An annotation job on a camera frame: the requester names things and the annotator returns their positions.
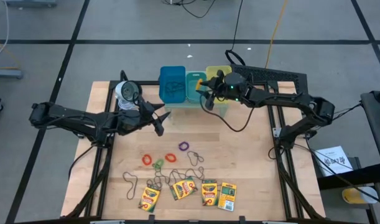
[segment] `gray floor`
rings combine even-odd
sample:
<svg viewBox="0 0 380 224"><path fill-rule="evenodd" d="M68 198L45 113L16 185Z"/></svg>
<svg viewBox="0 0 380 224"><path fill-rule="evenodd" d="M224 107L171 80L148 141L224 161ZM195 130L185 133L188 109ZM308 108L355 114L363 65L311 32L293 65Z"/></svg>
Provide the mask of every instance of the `gray floor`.
<svg viewBox="0 0 380 224"><path fill-rule="evenodd" d="M188 8L201 14L209 3L198 1ZM282 3L244 1L237 38L269 39ZM10 38L69 40L82 4L83 0L59 0L53 9L12 8ZM359 5L375 38L380 39L380 0L359 1ZM238 6L239 1L216 1L205 18L196 19L181 7L166 6L159 0L90 0L78 39L231 39ZM0 39L5 32L5 11L0 3ZM291 0L276 39L368 38L350 1ZM6 219L37 134L27 120L30 106L50 98L67 47L8 46L20 60L25 77L0 79L5 106L0 114L0 223ZM184 65L189 70L226 65L224 51L228 48L225 44L76 45L57 103L85 109L91 83L116 80L121 69L130 79L156 80L164 65ZM247 64L256 67L264 66L267 49L268 45L235 47ZM0 56L0 66L13 65L7 54ZM275 45L269 68L306 73L310 94L325 97L338 110L357 104L361 93L380 90L380 65L370 45ZM47 132L16 221L58 218L76 143L77 138L66 131ZM341 145L347 155L358 156L362 166L380 162L361 108L322 128L310 143L315 149ZM324 203L328 217L334 220L368 221L364 211L339 209L327 200Z"/></svg>

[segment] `blue container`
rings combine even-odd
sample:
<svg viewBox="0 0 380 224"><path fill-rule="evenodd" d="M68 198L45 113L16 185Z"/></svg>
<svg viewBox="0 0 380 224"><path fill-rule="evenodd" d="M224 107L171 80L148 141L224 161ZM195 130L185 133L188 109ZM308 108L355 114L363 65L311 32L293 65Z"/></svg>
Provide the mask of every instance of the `blue container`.
<svg viewBox="0 0 380 224"><path fill-rule="evenodd" d="M185 101L185 67L164 66L160 68L159 98L164 103Z"/></svg>
<svg viewBox="0 0 380 224"><path fill-rule="evenodd" d="M200 94L197 93L195 89L199 79L206 81L206 73L205 72L188 72L185 77L186 95L189 102L191 103L200 102ZM205 86L200 86L199 90L205 91L205 88L206 88Z"/></svg>

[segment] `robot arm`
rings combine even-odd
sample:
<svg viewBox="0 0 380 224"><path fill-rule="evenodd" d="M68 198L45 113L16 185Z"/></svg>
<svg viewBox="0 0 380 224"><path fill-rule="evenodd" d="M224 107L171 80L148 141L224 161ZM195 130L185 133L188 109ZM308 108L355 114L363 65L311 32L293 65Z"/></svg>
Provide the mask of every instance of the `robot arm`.
<svg viewBox="0 0 380 224"><path fill-rule="evenodd" d="M198 92L206 98L205 107L213 109L215 98L236 100L249 108L260 108L262 106L286 106L298 108L305 117L292 126L280 129L277 138L284 147L292 148L296 137L315 126L326 126L332 123L335 106L324 98L312 97L308 94L276 94L255 88L238 73L230 73L224 76L222 71L217 77L209 81L201 82L203 86L211 89Z"/></svg>
<svg viewBox="0 0 380 224"><path fill-rule="evenodd" d="M145 102L142 96L138 98L139 110L122 110L118 112L88 113L65 108L51 102L33 104L29 121L35 128L63 128L72 131L77 136L85 136L92 144L104 147L107 138L113 133L127 135L153 124L158 136L163 135L162 122L169 113L152 117L155 110L164 104Z"/></svg>

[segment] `purple rubber band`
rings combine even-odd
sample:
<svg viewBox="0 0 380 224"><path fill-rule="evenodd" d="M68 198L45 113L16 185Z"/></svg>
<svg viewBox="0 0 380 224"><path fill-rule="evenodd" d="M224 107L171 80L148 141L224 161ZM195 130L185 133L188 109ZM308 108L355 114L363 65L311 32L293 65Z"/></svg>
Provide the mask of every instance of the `purple rubber band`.
<svg viewBox="0 0 380 224"><path fill-rule="evenodd" d="M181 151L186 151L188 148L190 147L189 143L187 142L182 142L178 145L178 149L180 149Z"/></svg>

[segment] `yellow object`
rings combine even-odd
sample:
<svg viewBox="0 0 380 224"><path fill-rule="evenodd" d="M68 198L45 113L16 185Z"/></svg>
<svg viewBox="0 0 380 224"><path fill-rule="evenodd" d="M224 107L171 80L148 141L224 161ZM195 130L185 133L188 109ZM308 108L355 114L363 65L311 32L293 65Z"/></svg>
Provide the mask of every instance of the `yellow object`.
<svg viewBox="0 0 380 224"><path fill-rule="evenodd" d="M160 190L146 187L141 195L139 208L147 212L153 212L158 201Z"/></svg>
<svg viewBox="0 0 380 224"><path fill-rule="evenodd" d="M375 189L372 187L359 187L360 190L365 191L366 193L378 197L378 194L376 193ZM343 197L343 200L350 204L366 204L366 203L376 203L377 201L362 192L359 192L355 188L350 189L344 189L341 192L341 196Z"/></svg>
<svg viewBox="0 0 380 224"><path fill-rule="evenodd" d="M222 183L218 208L234 211L235 195L237 194L237 185Z"/></svg>
<svg viewBox="0 0 380 224"><path fill-rule="evenodd" d="M17 64L18 67L2 67L0 69L19 69L21 67L21 64L20 62L16 59L16 57L14 56L14 54L10 53L10 51L8 51L8 49L4 48L4 51L10 55L10 57L13 59L13 61Z"/></svg>
<svg viewBox="0 0 380 224"><path fill-rule="evenodd" d="M218 203L216 180L202 181L202 205L213 206Z"/></svg>
<svg viewBox="0 0 380 224"><path fill-rule="evenodd" d="M197 85L195 86L195 90L199 90L200 89L200 86L201 86L201 82L202 82L202 78L200 78L197 82Z"/></svg>
<svg viewBox="0 0 380 224"><path fill-rule="evenodd" d="M217 77L217 71L221 70L225 75L229 74L232 72L231 66L229 65L219 65L219 66L207 66L206 68L206 78L210 80L213 77ZM220 101L218 99L214 100L215 104L220 104L220 103L228 103L228 100L223 100Z"/></svg>
<svg viewBox="0 0 380 224"><path fill-rule="evenodd" d="M195 182L192 177L188 177L187 179L181 180L176 184L170 186L170 191L172 191L172 195L175 200L189 196L197 190L198 189L195 186Z"/></svg>
<svg viewBox="0 0 380 224"><path fill-rule="evenodd" d="M279 27L279 23L281 22L282 15L284 15L285 7L287 6L288 0L284 1L284 5L281 8L281 13L279 14L279 18L276 24L276 27L274 28L274 32L272 33L271 39L270 39L270 46L269 46L269 51L267 53L267 60L266 60L266 65L264 68L267 68L269 64L269 59L270 59L270 53L271 53L271 47L272 47L272 41L274 40L274 37L276 36L277 29Z"/></svg>

